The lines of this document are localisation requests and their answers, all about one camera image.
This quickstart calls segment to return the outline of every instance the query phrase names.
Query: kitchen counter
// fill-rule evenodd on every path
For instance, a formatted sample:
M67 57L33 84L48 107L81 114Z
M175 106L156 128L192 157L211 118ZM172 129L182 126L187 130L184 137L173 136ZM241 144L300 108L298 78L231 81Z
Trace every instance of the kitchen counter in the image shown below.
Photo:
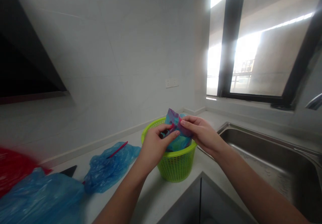
M198 116L206 119L216 130L218 130L225 122L231 122L274 138L291 142L301 147L309 148L316 152L322 152L321 146L314 143L300 140L278 131L268 130L255 124L245 123L232 117L227 117L209 111L204 111ZM54 173L77 165L73 178L82 182L90 169L89 162L94 155L101 154L105 149L110 148L119 141L128 141L128 143L133 146L141 147L142 131L143 130L140 130L115 142L57 165L53 168ZM192 171L184 181L180 183L167 182L161 177L157 168L155 168L149 174L142 188L132 222L149 224L157 223L202 172L206 174L215 184L217 184L218 187L221 188L233 201L235 201L238 206L240 206L246 213L250 215L246 206L243 204L217 163L204 154L201 150L196 148ZM96 216L112 197L122 179L105 193L96 193L84 199L83 207L85 211L85 223L92 223L94 221Z

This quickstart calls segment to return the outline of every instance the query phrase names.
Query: sink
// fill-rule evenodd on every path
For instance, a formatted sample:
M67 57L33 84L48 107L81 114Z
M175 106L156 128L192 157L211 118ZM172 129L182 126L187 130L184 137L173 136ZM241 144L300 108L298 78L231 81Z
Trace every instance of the sink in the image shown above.
M310 222L322 223L322 155L225 123L218 134Z

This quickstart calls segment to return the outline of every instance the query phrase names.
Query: window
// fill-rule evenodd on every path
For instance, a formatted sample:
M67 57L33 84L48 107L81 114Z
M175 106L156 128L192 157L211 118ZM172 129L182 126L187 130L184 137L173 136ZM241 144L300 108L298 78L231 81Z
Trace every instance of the window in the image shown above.
M290 105L322 35L322 0L211 0L207 95Z

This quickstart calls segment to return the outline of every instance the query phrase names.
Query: window frame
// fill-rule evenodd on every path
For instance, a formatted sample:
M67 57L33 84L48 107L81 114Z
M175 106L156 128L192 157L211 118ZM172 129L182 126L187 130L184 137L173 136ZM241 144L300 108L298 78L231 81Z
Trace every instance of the window frame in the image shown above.
M322 0L319 0L317 10L311 19L282 96L230 92L243 4L244 0L226 0L217 96L267 102L271 103L272 106L291 108L297 89L322 36L322 25L320 23L322 21Z

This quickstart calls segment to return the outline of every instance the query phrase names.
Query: blue plastic bag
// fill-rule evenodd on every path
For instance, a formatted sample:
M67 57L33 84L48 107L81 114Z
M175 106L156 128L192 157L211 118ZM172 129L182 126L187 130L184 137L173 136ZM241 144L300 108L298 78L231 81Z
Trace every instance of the blue plastic bag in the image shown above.
M184 117L184 116L186 115L185 114L179 115L174 110L169 108L168 114L165 119L165 124L172 124L173 128L171 128L170 131L165 136L169 135L171 132L174 132L175 130L179 130L180 135L168 145L166 152L180 151L190 146L192 132L190 130L185 129L180 124L181 117Z
M141 148L130 144L125 145L113 157L109 158L124 142L118 142L106 149L101 155L93 156L90 161L91 169L85 176L85 192L104 193L115 185L127 172L129 166L138 157Z
M35 168L0 199L0 223L82 223L83 195L84 186L77 180L59 173L45 176Z

